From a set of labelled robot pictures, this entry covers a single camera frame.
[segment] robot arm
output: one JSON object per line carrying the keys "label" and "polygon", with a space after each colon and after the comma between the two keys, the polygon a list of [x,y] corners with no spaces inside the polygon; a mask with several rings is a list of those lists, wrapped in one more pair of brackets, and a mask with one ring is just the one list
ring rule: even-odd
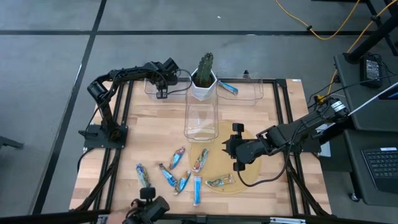
{"label": "robot arm", "polygon": [[[99,130],[79,131],[86,139],[95,138],[98,136],[98,131],[109,142],[117,142],[121,138],[120,125],[113,119],[109,102],[116,94],[119,85],[133,80],[140,80],[142,78],[148,79],[153,85],[156,85],[158,90],[156,97],[158,99],[167,98],[167,89],[169,85],[176,85],[177,64],[173,59],[169,58],[165,63],[148,62],[142,67],[122,68],[120,70],[112,70],[106,75],[99,76],[90,83],[87,87],[88,92],[96,101],[99,112],[101,113],[102,121]],[[111,88],[108,90],[103,85],[103,82],[112,82]]]}
{"label": "robot arm", "polygon": [[299,147],[315,128],[327,121],[343,122],[348,114],[348,109],[339,99],[329,98],[314,112],[293,123],[272,126],[256,134],[257,139],[242,139],[243,124],[233,124],[233,130],[237,131],[237,134],[231,135],[230,139],[224,142],[224,151],[237,160],[234,170],[244,170],[245,164],[253,163],[261,155],[272,156],[288,148]]}

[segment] clear plastic bin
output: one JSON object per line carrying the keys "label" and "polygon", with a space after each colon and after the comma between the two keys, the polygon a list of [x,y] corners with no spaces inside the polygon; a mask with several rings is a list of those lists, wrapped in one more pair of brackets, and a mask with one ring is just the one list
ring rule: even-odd
{"label": "clear plastic bin", "polygon": [[259,78],[258,73],[249,75],[240,75],[237,78],[220,78],[219,80],[225,82],[238,89],[238,94],[234,95],[222,86],[217,84],[216,92],[218,96],[218,103],[220,105],[243,105],[254,106],[264,96],[262,78]]}
{"label": "clear plastic bin", "polygon": [[184,135],[190,142],[212,142],[218,137],[218,97],[215,91],[203,101],[186,95]]}

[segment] wrapped candy bar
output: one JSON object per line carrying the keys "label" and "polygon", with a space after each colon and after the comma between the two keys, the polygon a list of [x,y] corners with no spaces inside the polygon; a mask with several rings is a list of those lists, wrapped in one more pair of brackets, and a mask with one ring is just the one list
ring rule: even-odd
{"label": "wrapped candy bar", "polygon": [[194,176],[193,181],[194,181],[194,183],[193,183],[193,187],[194,187],[193,206],[198,206],[200,204],[201,176]]}
{"label": "wrapped candy bar", "polygon": [[181,193],[181,191],[185,188],[185,186],[188,183],[189,177],[191,176],[191,171],[188,170],[184,173],[184,175],[182,175],[181,179],[179,180],[179,182],[177,183],[177,186],[175,186],[174,189],[174,194],[178,195],[179,193]]}
{"label": "wrapped candy bar", "polygon": [[224,175],[222,177],[219,177],[215,180],[206,180],[205,184],[210,187],[219,187],[223,186],[226,184],[232,184],[234,182],[234,178],[231,174]]}
{"label": "wrapped candy bar", "polygon": [[159,167],[163,173],[163,175],[166,177],[167,181],[172,187],[175,187],[177,185],[177,180],[173,177],[173,175],[166,169],[166,167],[163,166],[163,164],[159,164]]}
{"label": "wrapped candy bar", "polygon": [[144,187],[150,187],[150,182],[149,182],[149,175],[145,167],[140,163],[136,165],[136,170],[138,173],[138,178],[143,184]]}
{"label": "wrapped candy bar", "polygon": [[229,85],[229,84],[227,84],[227,83],[225,83],[225,82],[222,82],[221,80],[218,80],[218,81],[217,81],[217,84],[218,84],[219,86],[223,87],[223,88],[224,88],[225,90],[227,90],[228,92],[234,94],[234,95],[237,95],[238,92],[239,92],[239,90],[238,90],[237,88],[235,88],[235,87],[233,87],[233,86],[231,86],[231,85]]}
{"label": "wrapped candy bar", "polygon": [[169,169],[174,169],[175,166],[177,166],[178,162],[180,162],[180,159],[182,158],[182,155],[184,155],[185,148],[181,147],[179,150],[175,151],[169,165]]}
{"label": "wrapped candy bar", "polygon": [[199,158],[193,165],[192,171],[194,172],[199,172],[202,170],[203,166],[205,165],[205,162],[207,160],[207,155],[209,154],[209,150],[207,148],[204,148],[203,151],[201,152]]}

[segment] table leg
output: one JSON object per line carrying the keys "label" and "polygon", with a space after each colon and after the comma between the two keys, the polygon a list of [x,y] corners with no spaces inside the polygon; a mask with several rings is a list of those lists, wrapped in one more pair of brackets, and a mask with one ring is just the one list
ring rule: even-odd
{"label": "table leg", "polygon": [[349,197],[351,198],[352,201],[358,202],[362,198],[362,195],[361,195],[361,191],[359,190],[359,185],[356,180],[355,173],[350,172],[349,176],[351,177],[351,182],[353,183],[353,187],[354,187],[354,193],[349,194]]}
{"label": "table leg", "polygon": [[19,143],[17,141],[5,138],[5,137],[1,137],[0,136],[0,148],[2,146],[11,146],[14,147],[16,149],[23,149],[24,148],[24,144],[23,143]]}

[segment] wooden tabletop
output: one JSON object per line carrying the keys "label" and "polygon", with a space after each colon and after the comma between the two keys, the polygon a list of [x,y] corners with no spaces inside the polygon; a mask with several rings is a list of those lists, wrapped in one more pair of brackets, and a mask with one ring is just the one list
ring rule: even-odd
{"label": "wooden tabletop", "polygon": [[[302,83],[300,80],[287,80],[290,105],[294,119],[308,113]],[[219,105],[219,121],[244,123],[245,129],[256,134],[269,126],[277,124],[274,92],[272,84],[263,84],[264,97],[255,106]],[[284,107],[282,89],[279,89],[284,121],[287,115]],[[119,113],[121,122],[123,105]],[[201,204],[193,206],[193,179],[178,196],[173,195],[173,188],[166,183],[165,177],[158,168],[158,163],[168,164],[175,150],[181,146],[189,149],[189,142],[184,136],[185,100],[167,99],[155,100],[144,92],[144,82],[134,82],[134,88],[129,108],[126,148],[122,150],[117,181],[114,190],[112,209],[126,208],[139,198],[142,184],[137,178],[136,164],[142,163],[148,170],[152,185],[157,195],[163,196],[170,205],[168,213],[177,214],[212,214],[212,215],[291,215],[289,188],[284,174],[276,181],[257,185],[234,194],[222,195],[201,188]],[[96,185],[100,175],[104,149],[95,149],[85,156],[81,162],[80,171],[73,191],[70,208],[79,206]],[[257,180],[275,177],[284,165],[282,154],[272,157],[262,156],[260,175]],[[327,212],[331,212],[326,187],[319,161],[309,153],[301,155],[305,183],[317,202]],[[189,169],[188,159],[182,159],[173,173],[180,177]],[[108,186],[104,188],[101,208]],[[300,191],[297,186],[296,196],[298,208],[303,212]]]}

